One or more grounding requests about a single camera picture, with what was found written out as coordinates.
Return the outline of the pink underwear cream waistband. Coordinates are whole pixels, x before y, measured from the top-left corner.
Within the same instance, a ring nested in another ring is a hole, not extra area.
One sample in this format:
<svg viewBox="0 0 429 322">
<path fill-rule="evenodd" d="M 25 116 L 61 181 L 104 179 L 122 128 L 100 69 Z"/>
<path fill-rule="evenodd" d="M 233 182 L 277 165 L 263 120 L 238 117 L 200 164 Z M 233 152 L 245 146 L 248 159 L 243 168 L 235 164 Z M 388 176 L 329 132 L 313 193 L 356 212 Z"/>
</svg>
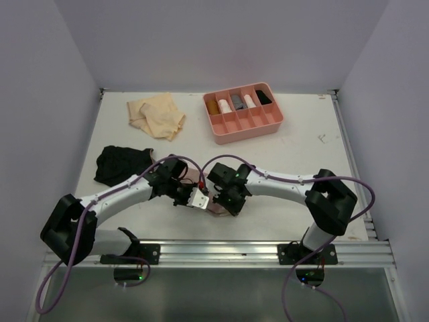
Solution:
<svg viewBox="0 0 429 322">
<path fill-rule="evenodd" d="M 184 183 L 198 183 L 199 176 L 200 176 L 200 173 L 199 171 L 197 171 L 197 169 L 187 167 L 180 175 L 180 181 Z M 211 183 L 209 182 L 206 183 L 206 189 L 208 191 L 209 202 L 205 211 L 208 214 L 212 215 L 213 217 L 229 216 L 230 213 L 224 207 L 220 206 L 218 203 L 213 202 L 213 197 L 214 197 L 213 192 L 215 190 L 212 187 Z"/>
</svg>

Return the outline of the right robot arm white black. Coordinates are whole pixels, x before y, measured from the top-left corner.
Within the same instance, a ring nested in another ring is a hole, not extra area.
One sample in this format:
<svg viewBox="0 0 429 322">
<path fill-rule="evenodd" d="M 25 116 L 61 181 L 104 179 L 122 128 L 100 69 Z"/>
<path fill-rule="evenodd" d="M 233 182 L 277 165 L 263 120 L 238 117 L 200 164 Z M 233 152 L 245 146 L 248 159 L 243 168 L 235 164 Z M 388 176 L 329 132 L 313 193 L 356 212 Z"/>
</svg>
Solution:
<svg viewBox="0 0 429 322">
<path fill-rule="evenodd" d="M 314 223 L 304 234 L 298 254 L 309 264 L 322 256 L 323 243 L 346 233 L 357 204 L 356 194 L 327 169 L 315 175 L 289 175 L 245 163 L 235 170 L 217 162 L 206 179 L 214 193 L 213 202 L 233 216 L 240 214 L 246 199 L 252 196 L 306 206 Z"/>
</svg>

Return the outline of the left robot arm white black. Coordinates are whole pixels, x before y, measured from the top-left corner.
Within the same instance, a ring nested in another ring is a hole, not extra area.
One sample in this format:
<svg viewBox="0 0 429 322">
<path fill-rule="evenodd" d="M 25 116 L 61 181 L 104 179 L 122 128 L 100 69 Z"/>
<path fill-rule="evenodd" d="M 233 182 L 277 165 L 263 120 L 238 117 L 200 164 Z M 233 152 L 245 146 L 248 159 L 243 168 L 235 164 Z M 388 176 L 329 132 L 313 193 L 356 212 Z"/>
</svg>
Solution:
<svg viewBox="0 0 429 322">
<path fill-rule="evenodd" d="M 175 206 L 191 207 L 200 184 L 182 179 L 186 168 L 184 161 L 166 158 L 101 193 L 81 198 L 65 195 L 54 207 L 40 238 L 66 265 L 77 265 L 92 255 L 137 263 L 144 254 L 138 238 L 124 227 L 105 230 L 101 224 L 156 197 L 167 196 Z"/>
</svg>

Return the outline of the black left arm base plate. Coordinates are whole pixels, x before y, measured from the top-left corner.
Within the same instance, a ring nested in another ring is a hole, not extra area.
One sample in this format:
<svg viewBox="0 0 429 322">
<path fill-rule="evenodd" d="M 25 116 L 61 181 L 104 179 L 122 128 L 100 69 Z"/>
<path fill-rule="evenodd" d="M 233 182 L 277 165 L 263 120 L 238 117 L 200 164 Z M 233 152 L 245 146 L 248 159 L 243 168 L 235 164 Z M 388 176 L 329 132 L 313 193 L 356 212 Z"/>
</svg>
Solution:
<svg viewBox="0 0 429 322">
<path fill-rule="evenodd" d="M 142 243 L 133 233 L 124 227 L 119 227 L 108 237 L 108 250 L 101 252 L 101 264 L 159 264 L 161 245 Z"/>
</svg>

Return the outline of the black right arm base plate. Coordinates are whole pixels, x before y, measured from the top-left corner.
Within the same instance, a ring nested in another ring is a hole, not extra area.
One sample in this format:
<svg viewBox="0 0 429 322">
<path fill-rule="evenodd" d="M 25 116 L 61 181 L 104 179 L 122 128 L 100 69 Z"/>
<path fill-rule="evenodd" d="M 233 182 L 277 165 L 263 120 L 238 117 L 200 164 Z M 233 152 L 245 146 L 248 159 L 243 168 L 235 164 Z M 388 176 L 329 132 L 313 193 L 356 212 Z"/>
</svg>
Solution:
<svg viewBox="0 0 429 322">
<path fill-rule="evenodd" d="M 339 263 L 333 237 L 316 242 L 315 249 L 304 245 L 304 240 L 289 241 L 276 245 L 280 265 L 336 265 Z"/>
</svg>

